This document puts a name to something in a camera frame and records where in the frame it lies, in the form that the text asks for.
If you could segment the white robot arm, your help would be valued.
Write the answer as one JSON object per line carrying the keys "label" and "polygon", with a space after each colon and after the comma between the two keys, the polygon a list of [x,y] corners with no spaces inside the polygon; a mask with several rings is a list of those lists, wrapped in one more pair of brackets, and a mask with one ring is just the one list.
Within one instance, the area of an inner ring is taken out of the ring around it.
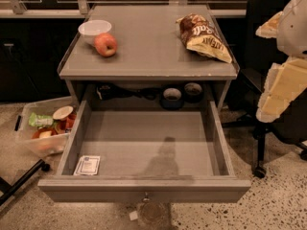
{"label": "white robot arm", "polygon": [[256,34],[275,38],[277,49],[288,56],[282,64],[272,64],[258,102],[256,118],[271,123],[307,88],[307,0],[291,0]]}

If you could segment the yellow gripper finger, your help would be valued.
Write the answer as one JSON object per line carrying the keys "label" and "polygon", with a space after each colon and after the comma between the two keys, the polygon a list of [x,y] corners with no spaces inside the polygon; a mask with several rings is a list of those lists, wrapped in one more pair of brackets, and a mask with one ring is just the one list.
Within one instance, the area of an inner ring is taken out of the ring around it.
{"label": "yellow gripper finger", "polygon": [[282,64],[273,63],[258,101],[256,118],[263,123],[273,122],[306,88],[306,59],[289,57]]}
{"label": "yellow gripper finger", "polygon": [[278,31],[278,25],[279,25],[279,19],[281,15],[282,15],[281,11],[276,13],[267,22],[259,26],[255,34],[263,38],[276,38],[277,31]]}

